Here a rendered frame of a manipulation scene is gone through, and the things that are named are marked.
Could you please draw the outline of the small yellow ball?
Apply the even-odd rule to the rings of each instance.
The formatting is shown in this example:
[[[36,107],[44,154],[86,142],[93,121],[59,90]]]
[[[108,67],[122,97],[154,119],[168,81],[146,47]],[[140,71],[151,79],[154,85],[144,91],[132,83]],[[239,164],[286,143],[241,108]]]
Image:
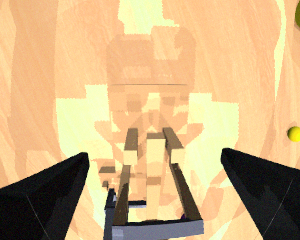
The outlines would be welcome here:
[[[289,136],[290,141],[300,141],[300,128],[298,127],[290,127],[289,131],[287,131],[287,136]]]

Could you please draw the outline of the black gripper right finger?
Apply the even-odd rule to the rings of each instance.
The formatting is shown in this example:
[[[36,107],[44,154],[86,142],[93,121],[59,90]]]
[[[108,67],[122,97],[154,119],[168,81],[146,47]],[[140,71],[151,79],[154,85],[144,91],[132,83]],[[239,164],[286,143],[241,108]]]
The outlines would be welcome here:
[[[263,240],[300,240],[300,169],[229,147],[221,164]]]

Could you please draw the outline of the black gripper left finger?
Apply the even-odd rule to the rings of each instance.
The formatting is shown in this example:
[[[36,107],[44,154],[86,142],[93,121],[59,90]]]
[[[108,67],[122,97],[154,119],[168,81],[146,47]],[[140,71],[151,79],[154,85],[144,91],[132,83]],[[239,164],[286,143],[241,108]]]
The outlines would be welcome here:
[[[65,240],[89,165],[79,152],[0,188],[0,240]]]

